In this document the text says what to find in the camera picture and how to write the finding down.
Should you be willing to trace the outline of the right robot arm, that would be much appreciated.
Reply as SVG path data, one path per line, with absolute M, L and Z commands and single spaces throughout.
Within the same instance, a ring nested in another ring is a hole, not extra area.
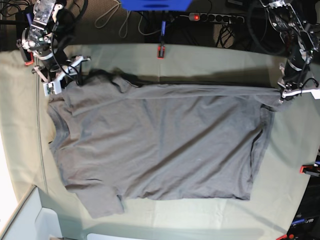
M 84 84 L 82 63 L 90 57 L 76 55 L 67 57 L 65 48 L 74 39 L 76 24 L 86 13 L 89 2 L 83 1 L 79 14 L 66 8 L 65 0 L 37 0 L 32 15 L 17 45 L 31 58 L 38 61 L 32 68 L 42 84 L 44 94 L 58 95 L 71 82 Z

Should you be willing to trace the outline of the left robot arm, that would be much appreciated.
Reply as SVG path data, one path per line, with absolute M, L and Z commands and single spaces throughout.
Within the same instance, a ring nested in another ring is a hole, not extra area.
M 252 26 L 256 8 L 264 10 L 267 23 L 278 32 L 283 46 L 277 50 L 264 47 Z M 284 64 L 279 65 L 281 78 L 277 85 L 280 100 L 290 101 L 297 95 L 311 94 L 315 100 L 320 98 L 320 82 L 310 75 L 310 64 L 314 54 L 320 51 L 320 40 L 303 13 L 298 0 L 253 0 L 248 7 L 246 25 L 256 44 L 268 55 L 288 53 Z

